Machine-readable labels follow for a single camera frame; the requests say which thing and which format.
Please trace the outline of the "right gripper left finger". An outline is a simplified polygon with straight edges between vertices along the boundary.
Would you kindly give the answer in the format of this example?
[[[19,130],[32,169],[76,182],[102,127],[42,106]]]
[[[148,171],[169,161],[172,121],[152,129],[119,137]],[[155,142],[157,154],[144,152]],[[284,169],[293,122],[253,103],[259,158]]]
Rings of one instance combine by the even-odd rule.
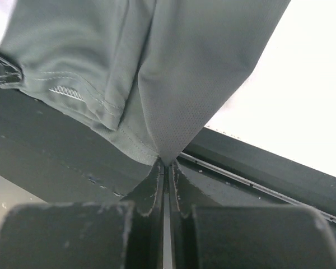
[[[162,268],[164,165],[117,203],[31,203],[0,224],[0,268]]]

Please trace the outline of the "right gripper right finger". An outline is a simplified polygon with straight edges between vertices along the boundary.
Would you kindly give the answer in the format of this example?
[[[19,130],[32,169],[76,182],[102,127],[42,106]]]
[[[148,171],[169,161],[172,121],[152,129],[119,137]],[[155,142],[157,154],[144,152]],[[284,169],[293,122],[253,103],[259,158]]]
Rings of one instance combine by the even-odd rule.
[[[317,210],[222,206],[178,163],[167,182],[176,268],[336,268],[336,238]]]

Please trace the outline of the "grey t shirt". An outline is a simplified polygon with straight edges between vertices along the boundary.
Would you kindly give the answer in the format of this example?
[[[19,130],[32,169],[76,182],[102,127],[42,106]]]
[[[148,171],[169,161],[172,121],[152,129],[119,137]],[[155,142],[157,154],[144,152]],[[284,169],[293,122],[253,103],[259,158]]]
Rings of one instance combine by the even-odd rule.
[[[173,162],[248,79],[289,1],[14,1],[0,88]]]

